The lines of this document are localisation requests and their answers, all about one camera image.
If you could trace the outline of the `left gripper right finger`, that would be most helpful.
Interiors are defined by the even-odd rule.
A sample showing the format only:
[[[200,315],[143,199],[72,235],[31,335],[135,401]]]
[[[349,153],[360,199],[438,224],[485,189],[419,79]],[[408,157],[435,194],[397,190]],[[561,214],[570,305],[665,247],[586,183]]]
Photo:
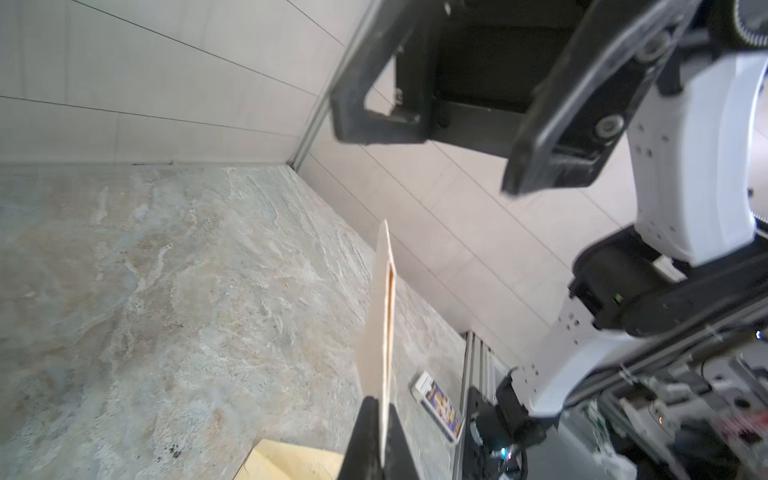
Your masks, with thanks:
[[[388,406],[385,440],[385,456],[382,465],[383,479],[419,480],[415,461],[408,446],[397,410],[393,404]]]

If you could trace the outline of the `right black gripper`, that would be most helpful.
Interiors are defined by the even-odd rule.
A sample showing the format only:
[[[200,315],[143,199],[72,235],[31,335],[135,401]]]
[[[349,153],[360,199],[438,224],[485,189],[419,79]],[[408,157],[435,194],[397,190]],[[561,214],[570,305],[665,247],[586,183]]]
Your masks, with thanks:
[[[600,175],[698,1],[383,1],[330,92],[346,144],[508,158],[503,192]],[[366,99],[395,63],[387,115]]]

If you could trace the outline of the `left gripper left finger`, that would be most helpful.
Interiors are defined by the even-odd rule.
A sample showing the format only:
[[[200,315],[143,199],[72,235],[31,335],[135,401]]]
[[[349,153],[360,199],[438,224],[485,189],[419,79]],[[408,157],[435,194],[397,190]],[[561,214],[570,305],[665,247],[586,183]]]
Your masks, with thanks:
[[[363,399],[338,480],[381,478],[379,402],[372,396]]]

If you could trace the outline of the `yellow manila envelope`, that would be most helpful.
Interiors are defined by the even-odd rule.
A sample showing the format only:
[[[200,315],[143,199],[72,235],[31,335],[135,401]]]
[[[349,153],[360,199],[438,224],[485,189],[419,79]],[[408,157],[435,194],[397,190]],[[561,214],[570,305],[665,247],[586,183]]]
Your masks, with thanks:
[[[264,439],[252,448],[234,480],[333,480],[343,459],[336,452]]]

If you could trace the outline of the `cream letter paper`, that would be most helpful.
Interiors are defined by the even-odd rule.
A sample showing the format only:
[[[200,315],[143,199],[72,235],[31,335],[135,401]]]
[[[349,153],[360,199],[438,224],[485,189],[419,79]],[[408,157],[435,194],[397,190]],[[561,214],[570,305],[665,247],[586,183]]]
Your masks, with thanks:
[[[378,401],[378,459],[385,464],[394,337],[397,272],[387,221],[378,231],[372,271],[370,305],[356,350],[363,394]]]

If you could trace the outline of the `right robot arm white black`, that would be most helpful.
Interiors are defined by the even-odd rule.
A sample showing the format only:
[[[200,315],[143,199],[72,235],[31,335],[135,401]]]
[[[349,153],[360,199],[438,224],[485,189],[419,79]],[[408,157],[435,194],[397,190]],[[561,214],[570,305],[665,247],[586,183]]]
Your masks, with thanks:
[[[513,197],[590,186],[630,148],[634,223],[577,257],[564,330],[472,420],[475,445],[541,442],[608,355],[766,291],[747,186],[766,68],[763,1],[381,5],[332,89],[339,141],[503,157]]]

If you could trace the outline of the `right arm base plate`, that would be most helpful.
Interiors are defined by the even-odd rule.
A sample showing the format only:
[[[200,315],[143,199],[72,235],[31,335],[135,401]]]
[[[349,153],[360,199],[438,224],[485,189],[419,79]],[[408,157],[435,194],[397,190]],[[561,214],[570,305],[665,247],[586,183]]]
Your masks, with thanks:
[[[492,403],[479,389],[467,392],[466,423],[458,479],[526,479],[528,461],[514,434],[519,408],[502,398]]]

